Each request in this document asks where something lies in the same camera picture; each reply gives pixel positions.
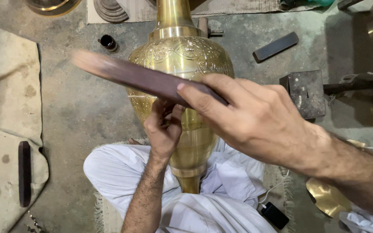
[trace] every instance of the cloth mat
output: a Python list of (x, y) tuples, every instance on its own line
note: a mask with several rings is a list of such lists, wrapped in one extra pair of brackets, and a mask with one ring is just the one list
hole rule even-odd
[[(141, 144), (148, 145), (148, 140), (140, 139), (139, 141)], [(128, 141), (122, 141), (115, 144), (128, 144)], [(284, 179), (287, 170), (282, 169), (281, 167), (274, 166), (274, 165), (266, 165), (264, 170), (264, 175), (259, 174), (256, 176), (264, 176), (263, 179), (263, 186), (264, 187), (273, 187), (274, 185), (278, 184)], [(293, 233), (295, 228), (292, 207), (293, 207), (293, 197), (291, 194), (291, 186), (293, 184), (293, 179), (291, 176), (288, 176), (284, 182), (272, 190), (267, 198), (267, 201), (272, 202), (276, 207), (285, 213), (290, 222), (287, 226), (281, 230), (281, 233)], [(113, 205), (107, 201), (106, 198), (102, 197), (100, 193), (97, 191), (95, 192), (96, 196), (96, 205), (95, 205), (95, 220), (96, 220), (96, 228), (97, 233), (117, 233), (121, 231), (123, 220), (121, 214), (117, 211)]]
[(27, 211), (19, 204), (18, 144), (31, 147), (31, 206), (49, 177), (39, 152), (41, 140), (40, 62), (37, 44), (0, 29), (0, 233)]
[[(156, 1), (155, 0), (117, 0), (123, 10), (129, 16), (125, 22), (144, 22), (156, 20)], [(272, 11), (282, 11), (279, 8), (278, 0), (205, 0), (198, 6), (190, 1), (193, 18), (207, 17), (223, 14), (248, 14), (248, 13), (266, 13)], [(293, 8), (289, 11), (309, 10), (320, 5), (314, 2), (303, 1), (303, 6)], [(87, 24), (105, 24), (109, 23), (102, 19), (96, 12), (94, 0), (87, 0)]]

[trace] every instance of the engraved brass vase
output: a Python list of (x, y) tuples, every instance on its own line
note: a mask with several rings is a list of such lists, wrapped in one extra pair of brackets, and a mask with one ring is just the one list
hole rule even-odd
[[(203, 32), (192, 22), (188, 0), (157, 0), (156, 27), (148, 43), (135, 49), (129, 61), (182, 78), (201, 81), (209, 73), (234, 77), (227, 52), (216, 42), (201, 37)], [(127, 88), (129, 99), (144, 122), (156, 97)], [(182, 115), (182, 135), (169, 165), (182, 191), (199, 193), (199, 181), (206, 162), (217, 142), (217, 135), (196, 111), (186, 109)]]

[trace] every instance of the person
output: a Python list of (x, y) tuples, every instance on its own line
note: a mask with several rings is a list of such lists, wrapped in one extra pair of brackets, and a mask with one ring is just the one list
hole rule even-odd
[[(188, 85), (177, 91), (222, 139), (218, 153), (245, 154), (334, 185), (354, 203), (341, 220), (354, 233), (373, 232), (373, 154), (305, 121), (280, 85), (221, 74), (202, 81), (229, 105)], [(169, 115), (167, 108), (165, 101), (153, 103), (144, 122), (147, 149), (110, 145), (85, 161), (94, 187), (126, 213), (122, 232), (275, 232), (243, 199), (180, 193), (168, 161), (182, 132), (183, 107), (176, 105)]]

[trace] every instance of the concrete floor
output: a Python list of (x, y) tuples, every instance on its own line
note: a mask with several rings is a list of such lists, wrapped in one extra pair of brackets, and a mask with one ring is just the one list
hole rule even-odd
[[(342, 76), (371, 71), (373, 42), (368, 35), (370, 13), (343, 13), (335, 6), (327, 10), (238, 14), (210, 17), (212, 29), (223, 29), (213, 39), (231, 55), (236, 77), (260, 84), (278, 84), (287, 72), (320, 69), (324, 83), (339, 82)], [(21, 1), (0, 0), (0, 28), (39, 44), (43, 99), (44, 154), (50, 179), (31, 208), (50, 233), (96, 232), (93, 188), (82, 165), (100, 144), (141, 138), (145, 134), (124, 88), (85, 73), (69, 63), (73, 49), (85, 48), (107, 54), (97, 39), (111, 34), (120, 45), (112, 56), (126, 59), (155, 22), (86, 25), (86, 1), (59, 18), (32, 13)], [(257, 64), (252, 52), (292, 31), (300, 42), (293, 48)], [(348, 93), (334, 100), (327, 115), (316, 123), (343, 137), (373, 146), (370, 92)], [(294, 176), (297, 232), (340, 232), (313, 205), (304, 187), (305, 177)], [(13, 232), (24, 232), (21, 222)]]

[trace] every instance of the small dark cup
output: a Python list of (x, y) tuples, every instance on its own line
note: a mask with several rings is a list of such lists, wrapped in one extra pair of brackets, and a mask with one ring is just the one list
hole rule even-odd
[(111, 37), (111, 35), (103, 35), (101, 39), (97, 40), (103, 47), (105, 47), (107, 50), (113, 52), (117, 49), (117, 43), (116, 40)]

